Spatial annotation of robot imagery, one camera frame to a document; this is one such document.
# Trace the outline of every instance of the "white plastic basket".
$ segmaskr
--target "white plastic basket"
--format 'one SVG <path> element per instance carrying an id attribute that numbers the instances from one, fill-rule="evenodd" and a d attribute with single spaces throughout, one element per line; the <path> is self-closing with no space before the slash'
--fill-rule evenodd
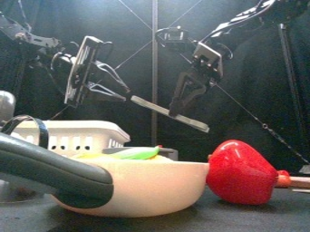
<path id="1" fill-rule="evenodd" d="M 48 149 L 63 156 L 86 152 L 100 153 L 106 148 L 120 148 L 130 135 L 108 121 L 44 121 L 48 128 Z M 39 143 L 39 130 L 32 121 L 24 121 L 12 136 Z"/>

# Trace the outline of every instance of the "red toy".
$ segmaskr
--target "red toy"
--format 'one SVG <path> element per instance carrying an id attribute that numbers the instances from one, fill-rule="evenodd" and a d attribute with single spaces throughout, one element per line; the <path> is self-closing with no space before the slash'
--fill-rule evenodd
<path id="1" fill-rule="evenodd" d="M 229 140 L 210 157 L 207 185 L 213 193 L 231 203 L 261 205 L 271 198 L 278 171 L 245 142 Z"/>

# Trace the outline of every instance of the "black curtain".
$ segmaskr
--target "black curtain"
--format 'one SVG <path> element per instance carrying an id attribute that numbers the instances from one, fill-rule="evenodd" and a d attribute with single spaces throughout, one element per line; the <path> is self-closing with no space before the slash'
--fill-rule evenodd
<path id="1" fill-rule="evenodd" d="M 199 40 L 221 23 L 254 7 L 258 2 L 159 1 L 159 28 L 182 25 L 190 31 L 191 37 Z M 107 63 L 119 67 L 118 73 L 132 89 L 131 94 L 151 99 L 151 1 L 24 0 L 22 6 L 34 34 L 56 37 L 64 44 L 71 41 L 80 44 L 86 35 L 92 35 L 104 42 L 112 41 L 114 51 Z M 0 1 L 0 11 L 20 24 L 26 23 L 19 1 Z M 291 59 L 305 133 L 309 132 L 310 125 L 307 22 L 309 10 L 290 23 Z M 44 68 L 30 67 L 27 61 L 32 55 L 26 55 L 23 47 L 3 34 L 0 38 L 1 89 L 19 96 L 16 114 L 27 113 L 48 120 L 66 107 L 59 87 L 66 88 L 68 74 L 58 74 L 56 86 Z M 108 49 L 104 48 L 98 59 L 106 60 L 107 53 Z M 178 74 L 187 68 L 185 58 L 159 47 L 159 105 L 166 108 L 174 95 Z M 303 165 L 301 159 L 262 127 L 265 123 L 310 159 L 309 140 L 303 139 L 291 98 L 277 25 L 259 31 L 239 45 L 233 60 L 225 63 L 225 78 L 219 85 L 230 96 L 222 89 L 213 87 L 187 112 L 189 117 L 210 125 L 210 133 L 203 133 L 159 115 L 159 144 L 179 150 L 181 160 L 206 161 L 207 155 L 222 141 L 238 139 L 249 142 L 278 169 L 299 169 Z M 127 146 L 150 146 L 150 119 L 150 110 L 130 101 L 92 101 L 78 109 L 68 108 L 58 116 L 58 120 L 115 122 L 131 135 L 132 141 Z"/>

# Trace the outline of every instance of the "metal rod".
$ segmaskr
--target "metal rod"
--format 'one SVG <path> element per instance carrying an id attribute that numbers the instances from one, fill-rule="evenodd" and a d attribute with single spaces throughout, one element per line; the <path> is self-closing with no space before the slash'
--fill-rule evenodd
<path id="1" fill-rule="evenodd" d="M 293 66 L 293 61 L 291 61 L 289 27 L 285 24 L 281 24 L 278 26 L 278 33 L 279 33 L 279 39 L 281 39 L 281 44 L 282 44 L 282 51 L 283 51 L 283 57 L 285 57 L 287 75 L 289 75 L 290 93 L 291 93 L 294 113 L 295 113 L 295 118 L 297 118 L 297 126 L 298 126 L 298 131 L 299 131 L 299 139 L 302 141 L 303 152 L 307 152 L 309 146 L 310 146 L 309 144 L 310 140 L 307 139 L 307 136 L 306 136 L 303 108 L 301 104 L 301 95 L 298 91 L 297 77 L 295 77 L 295 71 L 294 71 L 294 66 Z"/>
<path id="2" fill-rule="evenodd" d="M 158 89 L 159 89 L 159 57 L 158 57 L 158 43 L 155 39 L 155 33 L 159 29 L 159 3 L 158 0 L 152 0 L 152 91 L 151 91 L 151 101 L 158 104 Z M 151 111 L 151 145 L 158 145 L 158 113 Z"/>

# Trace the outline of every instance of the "white bowl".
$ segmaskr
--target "white bowl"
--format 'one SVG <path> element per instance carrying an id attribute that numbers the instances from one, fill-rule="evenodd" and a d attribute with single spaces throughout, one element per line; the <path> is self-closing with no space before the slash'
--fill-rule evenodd
<path id="1" fill-rule="evenodd" d="M 112 176 L 114 195 L 99 208 L 68 210 L 102 217 L 150 217 L 179 211 L 199 199 L 209 163 L 111 159 L 99 164 Z"/>

